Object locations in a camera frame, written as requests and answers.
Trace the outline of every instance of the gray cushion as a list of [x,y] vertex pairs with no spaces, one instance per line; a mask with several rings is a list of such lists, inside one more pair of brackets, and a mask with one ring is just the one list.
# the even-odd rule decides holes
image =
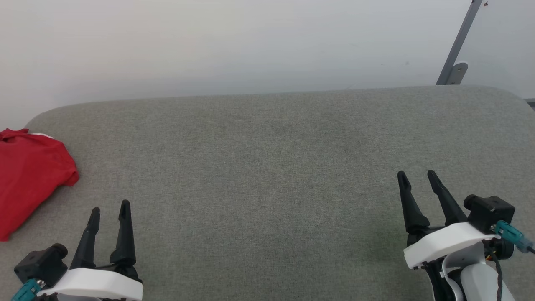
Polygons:
[[[53,243],[68,265],[91,209],[108,263],[120,202],[132,203],[144,300],[430,300],[403,258],[396,173],[443,224],[426,172],[459,203],[498,195],[535,239],[535,114],[512,94],[433,86],[77,104],[28,128],[62,141],[80,180],[0,244],[1,300],[23,254]],[[518,301],[535,256],[502,262]]]

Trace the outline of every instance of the red cloth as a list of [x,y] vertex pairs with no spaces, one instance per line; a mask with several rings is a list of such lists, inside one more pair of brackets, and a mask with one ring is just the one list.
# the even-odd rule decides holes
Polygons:
[[63,143],[27,129],[0,132],[0,242],[60,185],[78,181]]

